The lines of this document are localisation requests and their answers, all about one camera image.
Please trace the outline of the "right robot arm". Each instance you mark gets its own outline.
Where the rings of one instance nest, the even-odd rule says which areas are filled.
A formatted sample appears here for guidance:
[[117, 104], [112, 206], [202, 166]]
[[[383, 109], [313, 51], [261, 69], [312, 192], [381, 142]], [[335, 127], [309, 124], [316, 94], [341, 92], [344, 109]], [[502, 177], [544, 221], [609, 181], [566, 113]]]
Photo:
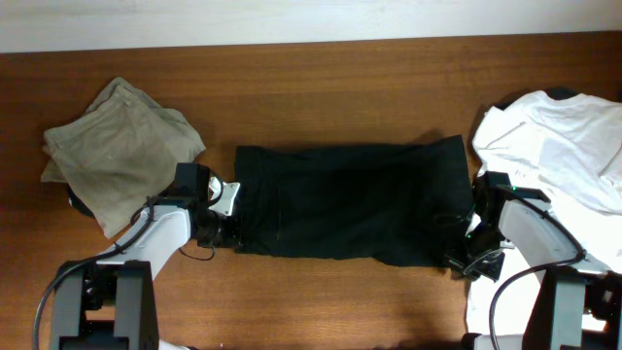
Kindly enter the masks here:
[[495, 321], [501, 294], [539, 274], [526, 329], [515, 335], [466, 333], [465, 349], [620, 349], [621, 276], [591, 256], [551, 212], [541, 190], [516, 187], [507, 174], [487, 171], [472, 185], [471, 217], [479, 217], [446, 248], [444, 263], [475, 281], [500, 284], [488, 311]]

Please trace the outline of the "black shorts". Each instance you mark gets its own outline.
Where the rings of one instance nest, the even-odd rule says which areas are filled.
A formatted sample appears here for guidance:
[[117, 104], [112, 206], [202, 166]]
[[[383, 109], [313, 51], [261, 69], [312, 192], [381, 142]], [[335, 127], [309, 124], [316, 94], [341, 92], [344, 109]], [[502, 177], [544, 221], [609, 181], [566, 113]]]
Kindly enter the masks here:
[[240, 146], [238, 252], [441, 267], [472, 208], [461, 136], [282, 153]]

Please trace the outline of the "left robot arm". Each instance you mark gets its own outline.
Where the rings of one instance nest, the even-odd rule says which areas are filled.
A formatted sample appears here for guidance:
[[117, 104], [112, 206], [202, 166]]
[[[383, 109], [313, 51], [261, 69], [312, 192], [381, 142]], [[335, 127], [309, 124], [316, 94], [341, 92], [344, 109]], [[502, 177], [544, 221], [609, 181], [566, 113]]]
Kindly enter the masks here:
[[215, 225], [231, 217], [238, 190], [232, 183], [213, 194], [182, 189], [149, 198], [114, 245], [59, 268], [37, 306], [32, 346], [40, 345], [50, 302], [52, 349], [187, 350], [159, 336], [154, 281], [189, 241], [213, 248]]

